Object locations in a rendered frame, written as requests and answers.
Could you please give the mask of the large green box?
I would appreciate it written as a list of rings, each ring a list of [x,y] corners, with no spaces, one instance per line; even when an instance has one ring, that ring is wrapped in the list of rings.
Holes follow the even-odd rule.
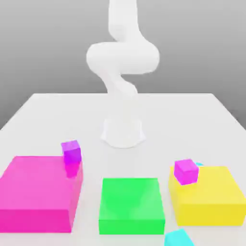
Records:
[[[104,178],[100,234],[164,234],[165,215],[157,178]]]

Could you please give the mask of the large yellow box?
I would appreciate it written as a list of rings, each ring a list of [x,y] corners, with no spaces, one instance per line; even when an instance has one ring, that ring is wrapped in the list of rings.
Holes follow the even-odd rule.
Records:
[[[181,185],[170,167],[168,187],[178,226],[241,226],[246,197],[225,166],[204,166],[198,181]]]

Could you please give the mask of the small purple cube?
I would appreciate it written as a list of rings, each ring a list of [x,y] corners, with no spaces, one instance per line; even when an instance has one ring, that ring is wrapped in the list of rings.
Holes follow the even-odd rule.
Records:
[[[64,162],[66,165],[82,161],[81,148],[77,140],[61,143]]]

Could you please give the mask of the small magenta cube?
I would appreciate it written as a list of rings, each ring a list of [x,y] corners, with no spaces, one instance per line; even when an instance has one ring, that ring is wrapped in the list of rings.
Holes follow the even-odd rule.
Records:
[[[198,173],[199,168],[191,159],[175,161],[173,174],[180,185],[196,183]]]

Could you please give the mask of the large pink box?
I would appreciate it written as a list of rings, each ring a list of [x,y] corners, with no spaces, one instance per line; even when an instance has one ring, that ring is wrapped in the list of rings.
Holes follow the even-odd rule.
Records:
[[[70,233],[83,182],[81,163],[16,156],[0,177],[0,233]]]

